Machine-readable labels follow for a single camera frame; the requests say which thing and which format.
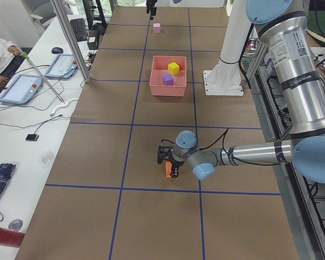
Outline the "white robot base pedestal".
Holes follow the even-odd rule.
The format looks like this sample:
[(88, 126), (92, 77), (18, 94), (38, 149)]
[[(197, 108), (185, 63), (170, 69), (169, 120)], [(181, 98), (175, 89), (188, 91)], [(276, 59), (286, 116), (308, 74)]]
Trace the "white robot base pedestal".
[(245, 11), (246, 4), (246, 0), (233, 2), (219, 62), (212, 70), (203, 71), (205, 94), (208, 96), (244, 94), (239, 65), (251, 26)]

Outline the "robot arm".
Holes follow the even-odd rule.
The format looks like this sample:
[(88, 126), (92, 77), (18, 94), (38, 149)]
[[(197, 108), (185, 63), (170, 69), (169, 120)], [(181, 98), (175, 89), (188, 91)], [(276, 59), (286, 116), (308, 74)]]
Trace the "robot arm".
[[(203, 180), (217, 166), (275, 166), (293, 163), (305, 178), (325, 184), (325, 82), (316, 70), (305, 37), (308, 1), (235, 1), (219, 63), (204, 71), (208, 93), (234, 95), (244, 72), (251, 90), (260, 90), (264, 115), (273, 125), (272, 142), (201, 148), (191, 131), (182, 131), (157, 150), (159, 164), (168, 161), (170, 177), (188, 164)], [(244, 71), (242, 56), (250, 34), (260, 46)]]

